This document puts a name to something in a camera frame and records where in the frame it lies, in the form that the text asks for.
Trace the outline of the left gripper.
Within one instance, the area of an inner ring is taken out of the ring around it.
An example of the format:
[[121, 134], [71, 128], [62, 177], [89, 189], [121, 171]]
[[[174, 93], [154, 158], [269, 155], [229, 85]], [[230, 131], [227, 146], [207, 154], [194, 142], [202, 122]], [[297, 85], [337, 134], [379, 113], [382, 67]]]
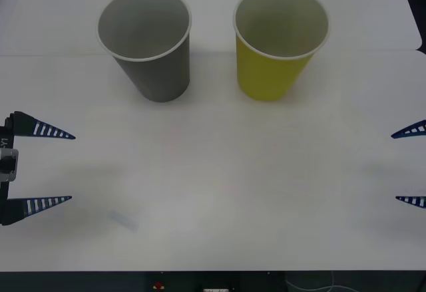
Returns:
[[19, 111], [11, 113], [6, 118], [5, 126], [7, 128], [1, 127], [1, 225], [3, 226], [17, 223], [72, 198], [72, 196], [57, 196], [7, 199], [9, 182], [15, 171], [15, 155], [12, 151], [14, 136], [76, 139], [71, 133]]

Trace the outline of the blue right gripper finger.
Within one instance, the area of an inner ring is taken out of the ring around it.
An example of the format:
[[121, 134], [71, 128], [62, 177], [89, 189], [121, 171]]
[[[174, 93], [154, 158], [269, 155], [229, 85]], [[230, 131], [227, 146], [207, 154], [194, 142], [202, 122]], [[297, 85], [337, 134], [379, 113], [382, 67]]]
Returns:
[[426, 197], [424, 196], [396, 196], [400, 202], [425, 209], [426, 208]]
[[393, 139], [400, 139], [400, 138], [408, 138], [412, 136], [425, 136], [426, 135], [426, 120], [421, 120], [419, 122], [416, 122], [415, 124], [412, 124], [410, 126], [407, 126], [394, 134], [391, 135]]

